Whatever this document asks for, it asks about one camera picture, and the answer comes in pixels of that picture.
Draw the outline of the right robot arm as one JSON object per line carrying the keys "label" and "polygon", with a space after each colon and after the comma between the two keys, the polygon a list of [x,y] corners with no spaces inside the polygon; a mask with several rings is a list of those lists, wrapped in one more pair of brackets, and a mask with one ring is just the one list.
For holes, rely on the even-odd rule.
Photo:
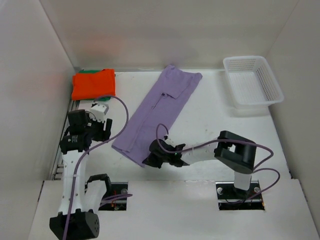
{"label": "right robot arm", "polygon": [[232,192],[238,198],[250,192],[257,145],[255,142],[230,131],[223,130],[212,141],[191,146],[173,145],[165,137],[155,139],[149,146],[149,155],[143,164],[160,169],[164,163],[181,168],[195,163],[218,160],[233,170]]}

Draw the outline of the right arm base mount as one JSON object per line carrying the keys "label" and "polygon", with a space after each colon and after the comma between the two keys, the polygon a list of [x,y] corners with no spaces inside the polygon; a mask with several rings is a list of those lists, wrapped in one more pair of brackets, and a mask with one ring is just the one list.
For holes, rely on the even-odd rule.
{"label": "right arm base mount", "polygon": [[249,199],[260,191],[258,181],[251,182],[248,190],[235,188],[231,181],[216,182],[215,187],[221,211],[265,210],[261,194]]}

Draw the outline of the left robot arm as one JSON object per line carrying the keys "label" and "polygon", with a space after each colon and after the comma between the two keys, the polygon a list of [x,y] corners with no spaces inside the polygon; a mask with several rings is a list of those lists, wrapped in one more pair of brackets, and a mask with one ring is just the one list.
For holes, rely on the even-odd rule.
{"label": "left robot arm", "polygon": [[91,240],[100,233],[98,210],[101,200],[112,195],[112,184],[106,173],[86,178],[86,165],[92,142],[110,138],[113,121],[107,112],[95,106],[67,114],[69,126],[59,143],[63,192],[57,215],[49,220],[49,228],[59,240]]}

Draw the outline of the lavender t shirt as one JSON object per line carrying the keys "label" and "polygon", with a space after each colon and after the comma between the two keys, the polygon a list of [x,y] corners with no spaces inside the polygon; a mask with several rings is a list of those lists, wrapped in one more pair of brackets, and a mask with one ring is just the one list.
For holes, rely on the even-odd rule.
{"label": "lavender t shirt", "polygon": [[156,139],[157,125],[172,127],[202,78],[201,73],[185,72],[168,65],[111,147],[144,167],[143,161]]}

